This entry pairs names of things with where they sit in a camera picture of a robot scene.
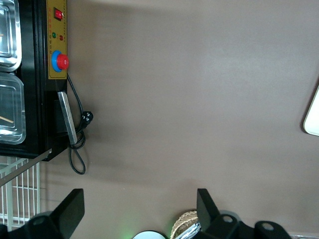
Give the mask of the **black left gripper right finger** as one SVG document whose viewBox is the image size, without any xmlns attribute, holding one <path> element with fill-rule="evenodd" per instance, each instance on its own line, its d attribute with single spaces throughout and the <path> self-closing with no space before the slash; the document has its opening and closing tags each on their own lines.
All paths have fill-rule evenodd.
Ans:
<svg viewBox="0 0 319 239">
<path fill-rule="evenodd" d="M 197 190 L 197 216 L 201 231 L 198 239 L 289 239 L 279 224 L 258 221 L 250 227 L 230 213 L 221 213 L 207 189 Z"/>
</svg>

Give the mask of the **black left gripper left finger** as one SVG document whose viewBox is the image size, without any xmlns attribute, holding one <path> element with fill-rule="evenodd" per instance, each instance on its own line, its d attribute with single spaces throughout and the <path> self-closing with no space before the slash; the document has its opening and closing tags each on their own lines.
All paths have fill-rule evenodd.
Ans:
<svg viewBox="0 0 319 239">
<path fill-rule="evenodd" d="M 74 189 L 52 212 L 40 213 L 24 226 L 9 231 L 0 226 L 2 239 L 69 239 L 85 214 L 84 190 Z"/>
</svg>

